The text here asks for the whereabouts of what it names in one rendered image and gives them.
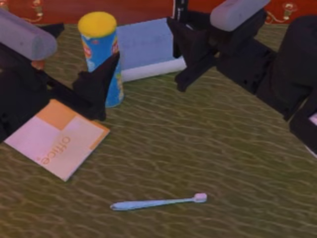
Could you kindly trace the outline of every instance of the chips can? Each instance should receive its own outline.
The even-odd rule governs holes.
[[[78,22],[88,72],[94,71],[111,55],[119,51],[115,18],[106,12],[91,12]],[[124,98],[120,63],[118,63],[108,90],[105,106],[119,105]]]

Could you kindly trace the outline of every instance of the white toothbrush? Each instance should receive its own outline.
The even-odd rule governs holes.
[[[147,207],[163,206],[175,203],[195,202],[202,203],[207,201],[207,194],[196,193],[192,198],[185,199],[168,199],[168,200],[148,200],[148,201],[129,201],[129,202],[117,202],[110,206],[114,211],[129,211]]]

